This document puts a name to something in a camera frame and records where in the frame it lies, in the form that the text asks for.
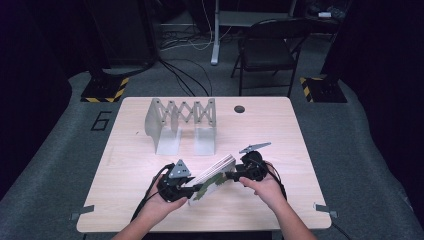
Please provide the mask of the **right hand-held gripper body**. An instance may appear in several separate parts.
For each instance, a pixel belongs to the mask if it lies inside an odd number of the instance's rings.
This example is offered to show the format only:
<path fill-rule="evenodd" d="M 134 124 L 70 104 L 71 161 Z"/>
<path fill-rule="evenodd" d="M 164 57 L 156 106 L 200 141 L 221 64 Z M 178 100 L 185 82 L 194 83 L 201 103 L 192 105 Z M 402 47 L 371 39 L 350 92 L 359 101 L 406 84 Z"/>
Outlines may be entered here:
<path fill-rule="evenodd" d="M 238 181 L 240 177 L 245 177 L 254 181 L 261 181 L 268 172 L 268 167 L 263 160 L 259 149 L 270 145 L 270 142 L 249 145 L 239 151 L 242 154 L 241 164 L 236 166 L 234 180 Z"/>

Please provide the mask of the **black folding chair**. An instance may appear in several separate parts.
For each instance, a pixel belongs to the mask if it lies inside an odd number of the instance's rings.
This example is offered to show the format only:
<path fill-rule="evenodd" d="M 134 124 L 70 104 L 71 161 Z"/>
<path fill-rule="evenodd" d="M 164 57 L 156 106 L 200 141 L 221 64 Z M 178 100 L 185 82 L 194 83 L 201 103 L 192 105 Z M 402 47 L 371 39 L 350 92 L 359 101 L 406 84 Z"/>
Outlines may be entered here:
<path fill-rule="evenodd" d="M 298 61 L 304 42 L 310 36 L 311 23 L 305 18 L 267 19 L 250 26 L 238 40 L 238 56 L 231 77 L 239 71 L 238 94 L 245 88 L 287 87 L 291 95 Z M 291 71 L 288 83 L 264 84 L 244 87 L 245 72 Z"/>

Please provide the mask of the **grey expandable metal book rack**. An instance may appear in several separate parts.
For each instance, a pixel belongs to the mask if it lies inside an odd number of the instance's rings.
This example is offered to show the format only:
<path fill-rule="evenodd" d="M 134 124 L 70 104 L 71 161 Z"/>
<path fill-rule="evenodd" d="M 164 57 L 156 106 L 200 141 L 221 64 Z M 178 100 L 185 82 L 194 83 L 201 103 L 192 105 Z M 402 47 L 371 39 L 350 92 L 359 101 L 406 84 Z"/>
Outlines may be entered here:
<path fill-rule="evenodd" d="M 147 136 L 152 138 L 155 153 L 177 155 L 182 143 L 183 130 L 193 138 L 194 154 L 211 156 L 215 154 L 217 134 L 217 111 L 214 98 L 206 102 L 168 100 L 163 104 L 160 98 L 151 100 L 144 123 Z"/>

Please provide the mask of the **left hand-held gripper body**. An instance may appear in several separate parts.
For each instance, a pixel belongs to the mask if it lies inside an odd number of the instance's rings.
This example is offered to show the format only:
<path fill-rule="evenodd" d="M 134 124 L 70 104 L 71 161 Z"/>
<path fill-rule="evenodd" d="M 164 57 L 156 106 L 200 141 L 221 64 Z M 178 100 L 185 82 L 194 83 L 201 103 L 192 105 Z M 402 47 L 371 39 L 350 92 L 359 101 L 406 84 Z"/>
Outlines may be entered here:
<path fill-rule="evenodd" d="M 164 167 L 165 173 L 160 171 L 157 183 L 158 193 L 168 202 L 174 202 L 183 198 L 181 191 L 186 183 L 193 180 L 191 172 L 182 159 L 176 163 L 170 163 Z"/>

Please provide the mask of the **black striped stand base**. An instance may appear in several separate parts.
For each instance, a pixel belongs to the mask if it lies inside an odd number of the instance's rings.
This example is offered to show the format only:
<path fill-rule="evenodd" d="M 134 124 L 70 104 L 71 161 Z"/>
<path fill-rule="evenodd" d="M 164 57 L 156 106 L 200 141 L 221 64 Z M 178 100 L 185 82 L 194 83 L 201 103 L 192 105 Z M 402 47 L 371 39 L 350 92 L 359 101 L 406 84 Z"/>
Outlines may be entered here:
<path fill-rule="evenodd" d="M 337 82 L 324 78 L 301 77 L 300 83 L 306 100 L 310 103 L 346 103 L 347 99 Z"/>
<path fill-rule="evenodd" d="M 117 102 L 129 81 L 126 77 L 108 77 L 106 80 L 91 79 L 81 94 L 81 102 Z"/>

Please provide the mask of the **white desk leg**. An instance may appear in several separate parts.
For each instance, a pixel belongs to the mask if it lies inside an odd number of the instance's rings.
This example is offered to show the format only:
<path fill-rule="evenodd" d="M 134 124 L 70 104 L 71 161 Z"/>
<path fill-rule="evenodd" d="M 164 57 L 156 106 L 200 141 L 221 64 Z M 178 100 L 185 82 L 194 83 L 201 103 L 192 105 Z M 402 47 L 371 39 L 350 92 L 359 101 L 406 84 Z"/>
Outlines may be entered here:
<path fill-rule="evenodd" d="M 215 0 L 215 10 L 214 10 L 214 41 L 213 49 L 210 63 L 212 66 L 216 66 L 219 63 L 219 51 L 220 51 L 220 10 L 219 10 L 219 0 Z"/>

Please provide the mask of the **person's left hand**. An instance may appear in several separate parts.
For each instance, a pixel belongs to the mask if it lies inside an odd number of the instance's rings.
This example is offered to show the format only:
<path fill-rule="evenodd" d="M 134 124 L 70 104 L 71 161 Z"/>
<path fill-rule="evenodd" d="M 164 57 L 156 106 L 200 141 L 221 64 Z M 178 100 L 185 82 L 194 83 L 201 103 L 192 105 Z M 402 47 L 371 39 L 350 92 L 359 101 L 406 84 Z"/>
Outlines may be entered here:
<path fill-rule="evenodd" d="M 161 221 L 168 214 L 182 207 L 187 202 L 187 198 L 183 197 L 174 202 L 165 201 L 158 193 L 157 183 L 158 181 L 153 183 L 140 215 L 148 216 L 150 219 Z"/>

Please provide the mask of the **grey metal table bracket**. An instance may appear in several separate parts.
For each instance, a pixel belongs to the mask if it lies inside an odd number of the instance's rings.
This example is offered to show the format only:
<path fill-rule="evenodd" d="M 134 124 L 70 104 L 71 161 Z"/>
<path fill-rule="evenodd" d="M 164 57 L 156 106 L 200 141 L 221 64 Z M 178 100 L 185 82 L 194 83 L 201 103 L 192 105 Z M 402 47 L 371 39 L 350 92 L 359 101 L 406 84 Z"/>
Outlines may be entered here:
<path fill-rule="evenodd" d="M 328 207 L 326 205 L 314 203 L 313 207 L 316 211 L 327 213 L 330 217 L 338 218 L 338 216 L 339 216 L 337 211 L 331 209 L 330 207 Z"/>
<path fill-rule="evenodd" d="M 70 214 L 69 220 L 71 220 L 71 221 L 77 220 L 77 219 L 79 219 L 79 217 L 81 215 L 93 212 L 94 208 L 95 208 L 94 205 L 84 206 L 84 207 L 80 208 L 78 211 L 72 212 Z"/>

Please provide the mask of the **black cabinet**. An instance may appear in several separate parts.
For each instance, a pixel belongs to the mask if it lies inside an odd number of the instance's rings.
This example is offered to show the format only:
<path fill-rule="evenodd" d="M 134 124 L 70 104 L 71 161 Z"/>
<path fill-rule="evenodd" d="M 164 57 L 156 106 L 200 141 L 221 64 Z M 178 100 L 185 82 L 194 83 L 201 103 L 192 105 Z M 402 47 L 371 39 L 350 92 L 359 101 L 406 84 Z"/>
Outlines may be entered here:
<path fill-rule="evenodd" d="M 86 0 L 111 66 L 150 67 L 158 59 L 151 0 Z"/>

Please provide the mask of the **person's right hand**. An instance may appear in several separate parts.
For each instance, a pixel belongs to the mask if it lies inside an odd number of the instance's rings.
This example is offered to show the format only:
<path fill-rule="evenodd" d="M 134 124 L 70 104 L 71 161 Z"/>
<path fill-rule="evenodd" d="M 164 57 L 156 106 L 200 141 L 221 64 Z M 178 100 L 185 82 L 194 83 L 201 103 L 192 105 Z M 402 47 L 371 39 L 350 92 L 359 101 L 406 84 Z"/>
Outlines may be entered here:
<path fill-rule="evenodd" d="M 253 181 L 246 177 L 241 177 L 239 182 L 248 188 L 254 190 L 257 195 L 274 213 L 284 211 L 287 206 L 287 200 L 283 196 L 280 182 L 275 179 L 276 174 L 271 163 L 267 162 L 268 172 L 261 181 Z"/>

